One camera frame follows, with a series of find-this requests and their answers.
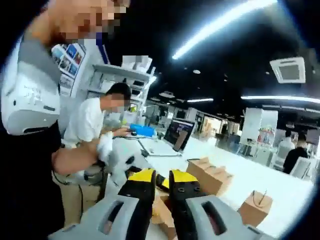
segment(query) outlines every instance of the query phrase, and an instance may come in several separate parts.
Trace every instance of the laptop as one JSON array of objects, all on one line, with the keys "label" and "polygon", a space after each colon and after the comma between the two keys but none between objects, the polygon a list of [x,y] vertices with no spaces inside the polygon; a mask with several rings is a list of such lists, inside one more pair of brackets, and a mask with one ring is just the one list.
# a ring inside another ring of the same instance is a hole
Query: laptop
[{"label": "laptop", "polygon": [[163,140],[142,138],[138,141],[150,156],[177,157],[182,155],[194,127],[195,122],[173,118]]}]

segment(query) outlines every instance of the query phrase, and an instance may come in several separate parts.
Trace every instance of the computer monitor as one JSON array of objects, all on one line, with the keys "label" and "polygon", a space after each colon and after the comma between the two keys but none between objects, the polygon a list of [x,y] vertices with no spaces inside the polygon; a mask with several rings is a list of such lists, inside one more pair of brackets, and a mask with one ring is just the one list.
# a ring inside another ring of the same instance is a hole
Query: computer monitor
[{"label": "computer monitor", "polygon": [[186,132],[186,137],[183,140],[179,150],[183,151],[187,145],[187,142],[191,136],[191,133],[195,127],[195,122],[188,121],[180,118],[173,118],[168,129],[165,132],[164,140],[169,142],[171,145],[175,145],[182,131]]}]

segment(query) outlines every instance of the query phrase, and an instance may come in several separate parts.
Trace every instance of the white chair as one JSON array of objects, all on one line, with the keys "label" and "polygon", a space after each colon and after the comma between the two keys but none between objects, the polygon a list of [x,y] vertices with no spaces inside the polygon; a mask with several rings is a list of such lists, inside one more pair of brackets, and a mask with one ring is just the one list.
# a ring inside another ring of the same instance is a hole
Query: white chair
[{"label": "white chair", "polygon": [[280,146],[276,155],[273,156],[271,160],[270,167],[282,171],[284,169],[284,163],[288,153],[292,150],[292,148]]},{"label": "white chair", "polygon": [[296,161],[290,175],[298,179],[304,179],[309,171],[311,160],[305,157],[299,157]]}]

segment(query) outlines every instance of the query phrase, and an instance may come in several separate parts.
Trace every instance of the hand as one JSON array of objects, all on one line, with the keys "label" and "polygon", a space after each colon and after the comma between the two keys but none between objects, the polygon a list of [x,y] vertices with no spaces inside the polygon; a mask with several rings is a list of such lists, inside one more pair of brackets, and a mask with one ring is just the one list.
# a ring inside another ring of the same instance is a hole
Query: hand
[{"label": "hand", "polygon": [[113,130],[112,132],[114,137],[124,137],[130,134],[129,128],[127,127],[121,127],[116,130]]}]

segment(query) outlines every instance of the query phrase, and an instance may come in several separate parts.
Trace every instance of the person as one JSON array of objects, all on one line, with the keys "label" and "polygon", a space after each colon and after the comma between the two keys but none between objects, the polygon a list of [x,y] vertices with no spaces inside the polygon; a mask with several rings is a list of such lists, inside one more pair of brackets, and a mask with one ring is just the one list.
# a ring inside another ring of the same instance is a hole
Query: person
[{"label": "person", "polygon": [[286,174],[290,174],[292,169],[295,167],[295,164],[299,157],[307,158],[308,154],[305,150],[306,147],[306,135],[300,133],[298,136],[298,141],[296,143],[296,148],[291,150],[285,158],[283,164],[283,172]]},{"label": "person", "polygon": [[[130,105],[130,98],[130,87],[124,82],[118,82],[112,85],[104,96],[85,100],[79,109],[71,114],[63,140],[75,147],[78,143],[89,143],[99,139],[105,113],[123,112],[124,108]],[[112,137],[127,134],[129,134],[128,129],[124,127],[115,130]]]},{"label": "person", "polygon": [[[13,65],[23,62],[33,71],[28,78],[34,78],[35,82],[39,79],[38,73],[41,76],[45,74],[45,80],[51,86],[54,83],[58,91],[61,73],[49,54],[51,48],[56,44],[84,39],[93,32],[102,32],[102,24],[113,20],[115,14],[124,13],[128,6],[129,1],[124,0],[50,1],[17,42],[18,58]],[[22,77],[19,71],[26,70],[15,67],[18,71],[16,76],[5,79],[2,73],[11,67],[11,60],[12,55],[1,71],[1,82],[17,82]],[[2,120],[4,94],[8,92],[1,90]],[[57,121],[31,134],[12,135],[6,127],[5,123],[1,123],[1,154],[5,164],[2,172],[5,210],[2,217],[5,221],[3,228],[8,232],[8,237],[4,238],[46,239],[62,228],[65,221],[61,191],[52,180],[52,171],[71,174],[86,169],[97,161],[96,147],[61,148]],[[17,224],[18,230],[10,230]]]},{"label": "person", "polygon": [[285,147],[288,149],[294,149],[296,146],[295,144],[291,141],[291,130],[285,131],[285,138],[279,143],[278,149],[280,147]]}]

